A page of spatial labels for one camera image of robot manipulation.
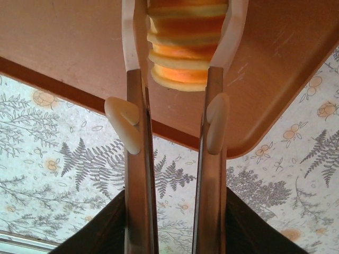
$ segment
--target high chair tray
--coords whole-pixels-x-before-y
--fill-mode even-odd
[[[225,79],[228,157],[263,138],[339,42],[338,0],[250,0]],[[0,72],[97,112],[125,98],[120,0],[0,0]],[[153,131],[199,147],[204,94],[149,76]]]

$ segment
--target orange flower pattern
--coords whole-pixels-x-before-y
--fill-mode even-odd
[[[339,108],[339,105],[334,104],[332,102],[326,102],[320,106],[317,114],[319,117],[323,117],[325,118],[325,120],[327,120],[327,118],[331,115],[338,115],[338,112],[337,112],[338,108]]]
[[[49,107],[51,109],[57,106],[59,102],[57,97],[41,90],[34,92],[33,100],[40,107]]]
[[[273,142],[270,144],[263,144],[259,149],[255,151],[255,155],[251,156],[251,159],[256,159],[256,163],[259,164],[263,159],[270,159],[269,150],[272,148]]]
[[[323,82],[323,79],[320,76],[317,76],[321,73],[318,71],[316,75],[307,83],[306,92],[302,95],[299,102],[304,101],[305,99],[308,101],[310,97],[314,96],[318,90],[320,90],[320,85]]]
[[[299,133],[299,130],[305,127],[307,123],[308,122],[305,122],[305,123],[299,122],[298,124],[295,123],[291,126],[289,130],[284,132],[284,134],[282,135],[284,139],[281,142],[286,143],[286,148],[288,148],[291,145],[291,141],[296,140],[296,138],[302,139],[302,136]]]

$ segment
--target white plastic hook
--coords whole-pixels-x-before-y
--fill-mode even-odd
[[[127,151],[137,155],[141,151],[141,135],[134,125],[139,123],[139,108],[116,97],[108,98],[104,108],[108,120]]]
[[[206,109],[206,119],[210,124],[207,133],[207,151],[211,155],[221,152],[226,135],[226,124],[229,112],[229,98],[220,93],[211,101]]]

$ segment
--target fern pattern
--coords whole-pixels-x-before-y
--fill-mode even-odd
[[[326,139],[327,130],[315,139],[316,143],[311,152],[300,163],[317,156],[305,173],[305,178],[317,167],[323,166],[322,175],[326,186],[329,187],[331,177],[339,168],[339,130]]]
[[[80,138],[74,152],[71,152],[67,143],[62,144],[59,152],[64,155],[65,161],[61,176],[74,169],[77,191],[80,190],[81,183],[87,177],[94,182],[93,186],[109,199],[112,198],[109,194],[109,184],[123,188],[124,156],[123,144],[120,140],[114,141],[109,146],[90,149],[86,148],[84,140]],[[185,174],[182,168],[177,169],[174,160],[167,167],[165,164],[166,156],[164,155],[155,165],[155,186],[160,198],[164,197],[168,186],[175,192],[178,185],[185,187],[186,184],[196,179],[193,175]]]
[[[120,140],[114,141],[109,146],[86,148],[84,140],[80,138],[79,144],[74,152],[71,152],[67,143],[63,143],[59,151],[65,160],[61,176],[76,171],[75,186],[80,190],[81,183],[85,178],[93,181],[93,186],[107,198],[109,194],[108,185],[121,187],[124,182],[123,144]]]

